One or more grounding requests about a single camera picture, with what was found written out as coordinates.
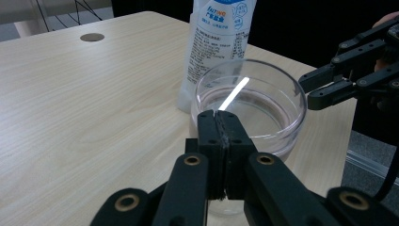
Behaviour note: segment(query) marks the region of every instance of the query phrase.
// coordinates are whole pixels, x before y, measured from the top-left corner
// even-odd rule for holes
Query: water
[[[209,109],[218,110],[232,90],[232,87],[207,89],[201,94],[201,108],[196,105],[191,108],[191,137],[198,137],[197,115]],[[285,160],[294,147],[297,133],[292,126],[297,118],[293,108],[287,98],[275,100],[256,90],[241,89],[226,111],[239,118],[259,152],[273,153]]]

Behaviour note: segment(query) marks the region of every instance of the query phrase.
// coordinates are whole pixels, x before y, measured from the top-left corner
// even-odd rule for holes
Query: white bottle
[[[226,60],[243,58],[256,0],[194,0],[177,106],[189,113],[197,82]]]

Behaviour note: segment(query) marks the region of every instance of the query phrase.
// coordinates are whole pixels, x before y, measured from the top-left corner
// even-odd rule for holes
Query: wooden table
[[[176,107],[187,34],[143,12],[0,43],[0,225],[89,225],[114,192],[168,180],[188,137]],[[246,57],[295,78],[312,70],[253,46]],[[354,110],[352,100],[309,111],[286,162],[322,196],[341,183]]]

